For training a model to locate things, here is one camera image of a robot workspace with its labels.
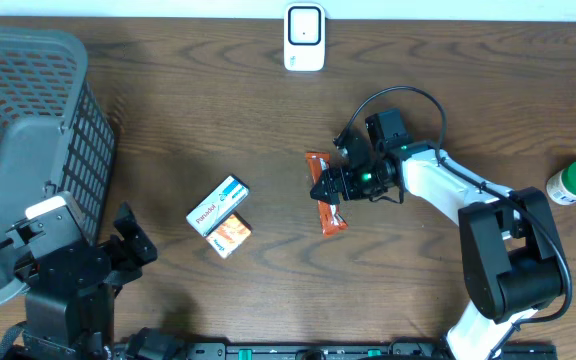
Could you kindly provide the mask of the grey plastic basket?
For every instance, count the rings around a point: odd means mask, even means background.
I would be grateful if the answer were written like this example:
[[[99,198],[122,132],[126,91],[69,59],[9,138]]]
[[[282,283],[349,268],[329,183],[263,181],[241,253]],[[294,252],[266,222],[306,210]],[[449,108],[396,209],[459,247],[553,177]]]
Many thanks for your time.
[[[0,27],[0,243],[27,208],[68,192],[97,241],[116,137],[73,35]]]

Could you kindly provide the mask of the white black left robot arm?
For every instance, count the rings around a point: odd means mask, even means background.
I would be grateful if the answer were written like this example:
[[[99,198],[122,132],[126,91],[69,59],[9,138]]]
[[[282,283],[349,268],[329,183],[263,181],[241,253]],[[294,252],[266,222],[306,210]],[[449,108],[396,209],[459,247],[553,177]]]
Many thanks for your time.
[[[28,288],[26,318],[2,337],[0,359],[112,358],[115,299],[158,257],[127,203],[113,225],[101,244],[85,238],[66,206],[13,225],[7,235],[26,251],[14,266]]]

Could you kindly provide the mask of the green lid white jar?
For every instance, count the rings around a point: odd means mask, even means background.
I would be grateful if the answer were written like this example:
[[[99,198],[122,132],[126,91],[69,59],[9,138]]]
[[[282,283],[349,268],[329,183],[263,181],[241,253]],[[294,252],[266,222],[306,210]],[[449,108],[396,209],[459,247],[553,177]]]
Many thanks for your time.
[[[553,175],[546,183],[546,191],[559,205],[576,203],[576,161]]]

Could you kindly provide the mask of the orange Top chocolate bar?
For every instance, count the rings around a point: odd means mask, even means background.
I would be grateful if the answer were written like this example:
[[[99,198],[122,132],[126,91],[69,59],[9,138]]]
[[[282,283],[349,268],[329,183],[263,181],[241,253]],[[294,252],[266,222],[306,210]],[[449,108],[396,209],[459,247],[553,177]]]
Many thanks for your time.
[[[312,180],[316,183],[323,171],[328,168],[330,154],[322,152],[307,152],[305,158],[311,172]],[[325,202],[318,202],[319,218],[322,226],[322,233],[325,236],[333,236],[348,228],[339,212],[338,205],[330,205]]]

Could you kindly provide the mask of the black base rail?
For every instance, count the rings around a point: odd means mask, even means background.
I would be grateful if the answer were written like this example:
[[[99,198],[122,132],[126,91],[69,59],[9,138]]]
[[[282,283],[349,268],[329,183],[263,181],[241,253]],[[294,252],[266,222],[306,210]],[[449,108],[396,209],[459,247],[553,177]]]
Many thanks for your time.
[[[229,343],[189,341],[143,328],[114,346],[115,360],[449,360],[441,342],[400,338],[390,343]]]

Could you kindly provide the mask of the orange small box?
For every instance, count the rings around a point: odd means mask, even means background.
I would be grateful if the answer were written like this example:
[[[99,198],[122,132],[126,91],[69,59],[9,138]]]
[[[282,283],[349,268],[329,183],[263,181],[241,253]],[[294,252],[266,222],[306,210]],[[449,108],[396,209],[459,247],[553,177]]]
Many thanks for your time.
[[[222,259],[227,259],[251,234],[251,227],[238,213],[233,212],[206,237],[206,240]]]

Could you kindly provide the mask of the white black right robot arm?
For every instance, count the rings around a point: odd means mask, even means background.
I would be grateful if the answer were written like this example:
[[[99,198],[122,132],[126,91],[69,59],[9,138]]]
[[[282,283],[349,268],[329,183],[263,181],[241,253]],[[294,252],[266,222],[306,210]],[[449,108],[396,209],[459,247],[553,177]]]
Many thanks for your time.
[[[572,276],[546,196],[491,183],[452,160],[432,141],[404,132],[368,140],[338,140],[347,164],[332,167],[326,153],[307,154],[326,235],[346,229],[343,201],[387,200],[395,188],[419,197],[459,230],[469,303],[434,354],[444,359],[500,359],[522,326],[562,317],[572,300]]]

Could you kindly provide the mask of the white blue Panadol box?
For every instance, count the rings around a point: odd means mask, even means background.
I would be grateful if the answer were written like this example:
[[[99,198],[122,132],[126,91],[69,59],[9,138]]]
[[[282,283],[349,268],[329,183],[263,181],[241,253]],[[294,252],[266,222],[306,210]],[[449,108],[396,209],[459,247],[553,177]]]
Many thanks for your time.
[[[208,236],[249,195],[249,188],[228,176],[187,216],[187,222],[203,237]]]

